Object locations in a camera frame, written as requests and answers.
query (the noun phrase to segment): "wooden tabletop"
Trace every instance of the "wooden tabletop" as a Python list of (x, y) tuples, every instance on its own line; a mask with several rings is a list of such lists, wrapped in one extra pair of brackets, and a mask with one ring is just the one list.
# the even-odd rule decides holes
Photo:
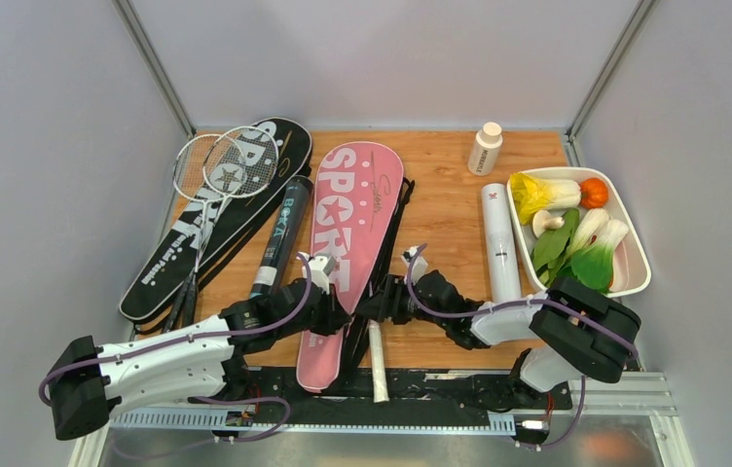
[[(558, 133), (549, 131), (504, 133), (495, 169), (486, 177), (475, 176), (466, 168), (474, 132), (316, 131), (311, 136), (312, 174), (329, 151), (349, 141), (383, 143), (400, 156), (406, 176), (415, 180), (416, 186), (403, 215), (390, 272), (403, 273), (400, 253), (427, 242), (430, 269), (439, 269), (464, 297), (473, 300), (490, 298), (481, 188), (506, 183), (509, 175), (519, 170), (567, 165)], [(274, 216), (202, 290), (198, 319), (247, 298), (273, 222)], [(309, 230), (309, 222), (304, 222), (298, 242), (301, 251), (309, 251)], [(300, 269), (293, 262), (287, 279), (299, 275)], [(521, 288), (525, 295), (533, 292), (523, 268)], [(385, 363), (390, 368), (508, 369), (525, 348), (541, 345), (541, 341), (514, 341), (489, 349), (464, 350), (446, 338), (440, 328), (422, 321), (403, 326), (384, 323), (382, 331)], [(289, 337), (268, 351), (247, 355), (246, 361), (249, 365), (294, 366), (299, 342), (299, 335)], [(367, 355), (363, 365), (369, 366), (370, 361)]]

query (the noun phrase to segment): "white stick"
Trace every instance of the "white stick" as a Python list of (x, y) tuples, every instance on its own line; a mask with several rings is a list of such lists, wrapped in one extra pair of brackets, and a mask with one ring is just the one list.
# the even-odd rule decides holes
[(384, 344), (381, 337), (381, 325), (375, 321), (369, 321), (369, 351), (372, 354), (372, 387), (375, 392), (375, 402), (386, 402), (389, 400), (389, 390), (386, 387)]

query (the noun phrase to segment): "racket handle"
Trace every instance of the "racket handle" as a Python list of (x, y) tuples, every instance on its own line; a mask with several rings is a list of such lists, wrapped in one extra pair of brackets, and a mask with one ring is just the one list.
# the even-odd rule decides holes
[(183, 328), (194, 324), (195, 313), (197, 312), (197, 295), (199, 294), (200, 291), (197, 290), (197, 280), (192, 277), (191, 285), (189, 285), (188, 290), (186, 291), (186, 301), (183, 305)]
[(183, 284), (180, 286), (180, 290), (177, 291), (177, 296), (174, 297), (174, 305), (171, 306), (171, 311), (168, 313), (168, 318), (165, 319), (165, 325), (163, 326), (163, 333), (167, 333), (174, 327), (174, 323), (177, 321), (177, 316), (180, 314), (180, 308), (183, 306), (186, 294), (191, 285), (191, 279), (194, 272), (186, 277)]
[(369, 321), (369, 352), (372, 354), (372, 388), (375, 402), (386, 402), (389, 400), (389, 390), (386, 386), (384, 343), (381, 325), (375, 321)]

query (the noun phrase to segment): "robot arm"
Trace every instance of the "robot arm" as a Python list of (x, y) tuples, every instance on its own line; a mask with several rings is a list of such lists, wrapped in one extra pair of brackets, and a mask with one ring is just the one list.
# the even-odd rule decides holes
[(96, 359), (48, 383), (56, 438), (70, 440), (101, 428), (120, 413), (192, 396), (232, 392), (242, 355), (271, 348), (279, 339), (305, 330), (329, 335), (349, 317), (330, 294), (330, 256), (309, 260), (311, 289), (288, 322), (269, 325), (298, 306), (306, 279), (297, 279), (269, 296), (237, 302), (219, 315), (192, 326), (133, 342), (96, 346), (91, 336), (71, 342), (53, 370)]
[[(414, 253), (414, 248), (404, 253), (407, 264)], [(525, 350), (512, 370), (512, 384), (528, 393), (548, 392), (559, 383), (582, 375), (603, 382), (617, 382), (621, 378), (630, 358), (628, 350), (602, 331), (570, 318), (546, 302), (574, 308), (608, 332), (632, 343), (641, 320), (629, 308), (570, 277), (563, 277), (528, 300), (499, 311), (477, 314), (490, 304), (464, 298), (440, 272), (425, 272), (425, 269), (426, 262), (421, 258), (412, 264), (410, 276), (418, 301), (426, 308), (447, 310), (455, 317), (441, 316), (443, 312), (434, 316), (418, 306), (401, 276), (389, 276), (379, 293), (360, 305), (355, 313), (377, 321), (389, 319), (395, 324), (405, 324), (413, 318), (430, 321), (467, 349), (486, 348), (505, 341), (542, 339), (547, 345)]]

